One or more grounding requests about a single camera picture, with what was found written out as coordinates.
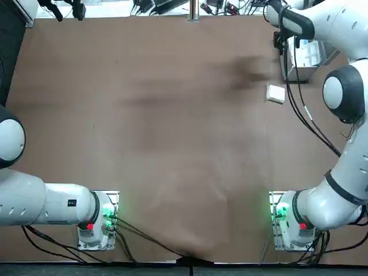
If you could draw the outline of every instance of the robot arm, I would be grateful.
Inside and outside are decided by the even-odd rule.
[[[313,2],[302,5],[300,0],[294,0],[286,5],[283,0],[273,0],[267,6],[267,18],[276,27],[282,25],[281,29],[289,36],[332,43],[351,61],[367,58],[368,21],[365,12],[368,2],[325,0],[310,7]]]
[[[321,184],[281,197],[282,206],[289,207],[280,220],[287,250],[304,250],[314,239],[315,228],[334,229],[365,216],[362,206],[368,203],[368,20],[364,15],[368,2],[325,0],[298,10],[304,7],[300,1],[288,6],[273,0],[267,18],[272,25],[281,25],[287,36],[328,41],[348,56],[352,63],[327,75],[323,99],[341,122],[354,124],[355,131]]]
[[[0,225],[78,225],[79,244],[86,250],[113,249],[110,218],[116,216],[109,196],[76,184],[44,183],[8,169],[23,154],[25,131],[16,116],[0,106]]]

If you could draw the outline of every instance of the brown table surface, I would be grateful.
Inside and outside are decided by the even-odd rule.
[[[119,190],[121,217],[183,253],[259,262],[271,231],[268,192],[314,187],[337,161],[288,102],[265,101],[267,83],[282,85],[273,31],[261,17],[37,20],[26,31],[7,103],[27,131],[14,168],[45,182]],[[339,57],[302,86],[313,117],[340,149],[347,126],[324,106],[321,87],[345,62]],[[39,228],[76,245],[73,226]],[[20,227],[0,231],[0,260],[61,260],[33,248]],[[365,234],[358,227],[331,232],[330,248]],[[177,257],[126,237],[139,261]],[[297,258],[272,246],[265,262]],[[323,262],[366,265],[366,248]],[[97,255],[126,260],[119,245]]]

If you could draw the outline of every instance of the black cable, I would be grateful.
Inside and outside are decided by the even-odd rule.
[[[251,1],[252,1],[252,0],[248,0],[248,1],[246,2],[246,6],[245,6],[245,8],[244,8],[243,15],[245,15],[245,14],[246,14],[246,12],[247,12],[247,10],[248,10],[248,7],[249,7],[249,5],[251,4]]]
[[[248,10],[248,13],[247,13],[247,15],[248,15],[248,16],[250,15],[251,10],[252,10],[252,8],[253,8],[253,2],[254,2],[254,0],[252,0],[252,2],[251,2],[251,7],[250,7],[250,8],[249,8],[249,10]]]
[[[171,253],[177,254],[181,257],[187,257],[183,254],[180,254],[172,249],[170,249],[169,247],[165,246],[163,243],[161,243],[160,241],[148,236],[146,233],[142,232],[141,230],[139,230],[138,228],[134,227],[133,225],[131,225],[130,223],[126,222],[125,220],[122,220],[121,218],[118,217],[112,217],[112,219],[117,219],[118,221],[126,224],[127,226],[131,227],[132,229],[134,229],[135,231],[137,231],[138,233],[140,233],[144,238],[146,238],[147,240],[149,240],[150,242],[153,242],[159,246],[161,246],[162,248],[166,249],[167,251],[170,251]]]
[[[133,262],[133,263],[136,263],[137,260],[133,257],[132,253],[131,253],[131,250],[129,249],[129,246],[128,246],[128,243],[124,237],[124,235],[118,230],[118,229],[115,229],[114,230],[116,232],[116,234],[119,235],[119,237],[121,238],[122,240],[122,243],[124,245],[124,249],[125,249],[125,254],[126,256],[128,257],[129,261]]]
[[[340,132],[340,134],[346,139],[346,140],[349,140],[350,138],[351,138],[351,136],[352,136],[352,134],[354,133],[354,131],[355,131],[355,125],[354,124],[352,124],[351,125],[351,128],[350,128],[350,130],[349,130],[349,134],[347,135],[347,136],[345,136],[344,135],[344,133],[342,133],[342,132]]]
[[[299,260],[295,261],[295,262],[291,262],[286,264],[286,266],[290,266],[290,267],[306,267],[306,266],[314,266],[317,265],[319,263],[319,261],[321,260],[323,254],[325,254],[326,248],[328,246],[329,240],[330,240],[330,232],[329,231],[325,231],[325,232],[320,232],[318,234],[318,236],[314,239],[313,243],[307,248],[306,252],[303,254],[302,257],[299,258]],[[321,240],[321,248],[320,251],[318,253],[312,253],[310,256],[305,257],[305,255],[309,252],[310,248],[316,247],[319,244],[319,241]]]
[[[240,2],[245,2],[245,0],[239,1],[239,14],[240,14],[240,11],[247,6],[247,3],[244,3],[244,5],[240,7]]]
[[[367,226],[368,225],[368,220],[365,222],[365,223],[357,223],[357,224],[355,224],[356,226],[360,226],[360,227],[362,227],[362,226]]]
[[[347,251],[347,250],[355,249],[355,248],[361,246],[367,239],[368,239],[368,231],[367,231],[366,235],[364,236],[364,238],[361,241],[359,241],[358,243],[356,243],[352,246],[347,246],[347,247],[342,247],[342,248],[338,248],[338,249],[328,250],[325,253],[341,252],[341,251]]]
[[[120,228],[123,228],[123,229],[125,229],[125,230],[127,230],[127,231],[129,231],[129,232],[131,232],[131,233],[133,233],[133,234],[135,234],[135,235],[137,235],[137,236],[140,236],[140,237],[142,237],[143,239],[145,239],[145,240],[148,240],[148,241],[152,241],[151,239],[150,239],[150,237],[148,237],[148,236],[146,236],[146,235],[144,235],[144,234],[141,234],[141,233],[139,233],[139,232],[137,232],[137,231],[135,231],[134,229],[132,229],[132,228],[129,228],[129,227],[127,227],[127,226],[124,226],[124,225],[121,225],[121,224],[116,224],[117,226],[119,226]]]
[[[76,247],[73,247],[73,246],[67,246],[67,245],[65,245],[65,244],[62,244],[62,243],[59,243],[58,241],[56,241],[56,240],[54,240],[53,238],[51,238],[50,236],[48,236],[48,235],[46,235],[45,233],[42,233],[41,231],[39,231],[39,230],[37,230],[36,228],[34,228],[34,227],[31,227],[31,226],[26,226],[26,228],[27,228],[27,230],[29,230],[31,233],[33,233],[34,235],[36,235],[36,236],[38,236],[38,237],[40,237],[40,238],[42,238],[42,239],[44,239],[44,240],[46,240],[46,241],[48,241],[48,242],[50,242],[50,243],[53,243],[53,244],[55,244],[55,245],[57,245],[57,246],[60,246],[60,247],[62,247],[62,248],[64,248],[65,250],[67,250],[68,252],[70,252],[71,254],[73,254],[74,256],[76,256],[77,258],[80,258],[79,256],[77,256],[77,255],[75,255],[73,252],[71,252],[69,249],[71,249],[71,250],[75,250],[75,251],[77,251],[77,252],[80,252],[80,253],[83,253],[83,254],[85,254],[86,256],[88,256],[88,257],[90,257],[90,258],[92,258],[92,259],[94,259],[94,260],[96,260],[96,261],[98,261],[98,262],[101,262],[101,263],[107,263],[107,262],[105,262],[105,261],[103,261],[103,260],[100,260],[100,259],[98,259],[98,258],[96,258],[95,256],[93,256],[93,255],[91,255],[91,254],[89,254],[89,253],[87,253],[87,252],[85,252],[85,251],[83,251],[83,250],[80,250],[80,249],[78,249],[78,248],[76,248]]]
[[[257,6],[255,6],[255,9],[254,9],[254,11],[251,13],[251,16],[255,13],[255,11],[257,10]]]
[[[264,4],[264,6],[263,6],[263,10],[262,10],[263,19],[264,19],[266,22],[270,22],[270,20],[268,20],[268,19],[266,18],[266,13],[265,13],[266,8],[267,8],[267,6],[269,5],[269,3],[270,3],[270,2],[271,2],[271,0],[267,0],[267,2]]]
[[[133,8],[131,9],[130,15],[132,15],[132,12],[134,11],[135,7],[136,7],[136,4],[133,4]]]
[[[27,240],[31,243],[31,245],[33,245],[34,247],[36,247],[38,250],[41,250],[42,252],[45,252],[47,254],[50,254],[50,255],[54,255],[54,256],[59,256],[59,257],[62,257],[62,258],[66,258],[66,259],[69,259],[69,260],[74,260],[80,264],[85,264],[86,262],[85,261],[81,261],[81,260],[78,260],[78,259],[75,259],[75,258],[72,258],[72,257],[69,257],[69,256],[65,256],[63,254],[58,254],[58,253],[54,253],[54,252],[51,252],[51,251],[48,251],[46,249],[43,249],[41,247],[39,247],[36,243],[34,243],[34,241],[29,237],[27,231],[26,231],[26,228],[24,226],[22,226],[22,230],[23,230],[23,233],[25,235],[25,237],[27,238]]]
[[[80,256],[78,256],[76,253],[72,252],[71,250],[69,250],[67,247],[64,247],[62,246],[61,244],[59,244],[56,240],[54,240],[53,238],[47,236],[46,234],[43,234],[43,233],[38,233],[38,230],[34,229],[33,227],[30,227],[30,226],[26,226],[25,227],[28,231],[30,231],[31,233],[33,233],[34,235],[44,239],[44,240],[47,240],[48,242],[50,243],[53,243],[57,246],[61,246],[63,247],[66,251],[68,251],[70,254],[72,254],[74,257],[80,259],[81,262],[83,263],[87,263],[85,260],[83,260]]]
[[[136,11],[136,14],[135,16],[137,16],[138,13],[141,13],[143,11],[143,9],[140,7],[137,11]]]
[[[331,149],[338,157],[341,155],[341,153],[329,142],[325,141],[312,127],[311,125],[309,125],[309,123],[307,122],[307,120],[304,118],[304,116],[302,115],[302,113],[300,112],[300,109],[294,99],[294,95],[293,92],[290,88],[290,82],[288,79],[288,63],[287,63],[287,56],[288,56],[288,45],[287,45],[287,41],[285,39],[285,46],[284,46],[284,73],[285,73],[285,82],[286,82],[286,91],[287,91],[287,96],[289,98],[290,104],[292,106],[292,109],[294,111],[294,113],[296,114],[296,116],[298,117],[298,119],[314,134],[316,135],[329,149]]]
[[[70,11],[68,12],[68,14],[66,15],[66,16],[64,16],[64,18],[63,19],[65,19],[65,18],[67,18],[68,17],[68,15],[71,13],[71,11],[73,10],[73,8],[71,8],[70,9]]]
[[[322,137],[324,138],[324,140],[331,145],[331,150],[337,154],[338,157],[340,157],[341,153],[338,151],[338,149],[331,143],[331,141],[326,137],[326,135],[321,131],[321,129],[317,126],[317,124],[315,123],[315,121],[313,120],[311,114],[308,111],[308,108],[306,107],[306,104],[304,102],[304,98],[303,98],[303,94],[301,92],[301,88],[300,88],[300,80],[299,80],[299,71],[298,71],[298,65],[297,65],[297,57],[296,57],[296,42],[297,42],[297,38],[295,37],[294,39],[294,63],[295,63],[295,71],[296,71],[296,75],[297,75],[297,84],[298,84],[298,90],[299,90],[299,95],[300,95],[300,100],[301,103],[303,104],[303,107],[305,109],[305,111],[308,113],[309,118],[312,122],[312,124],[315,126],[315,128],[317,129],[317,131],[322,135]]]

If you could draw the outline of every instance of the white object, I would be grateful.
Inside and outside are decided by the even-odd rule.
[[[25,133],[19,122],[7,119],[0,122],[0,158],[5,161],[17,159],[24,148]]]
[[[267,85],[266,99],[283,104],[285,102],[285,88],[276,85]]]
[[[343,86],[338,78],[329,77],[323,87],[323,98],[326,105],[331,108],[337,108],[343,99]]]

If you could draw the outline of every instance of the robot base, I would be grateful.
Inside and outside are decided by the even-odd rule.
[[[88,251],[113,250],[115,245],[114,225],[119,202],[119,191],[94,191],[99,199],[99,214],[93,229],[78,228],[78,248]]]
[[[315,230],[300,230],[292,211],[295,191],[270,191],[272,228],[275,249],[280,251],[306,251],[315,238]]]

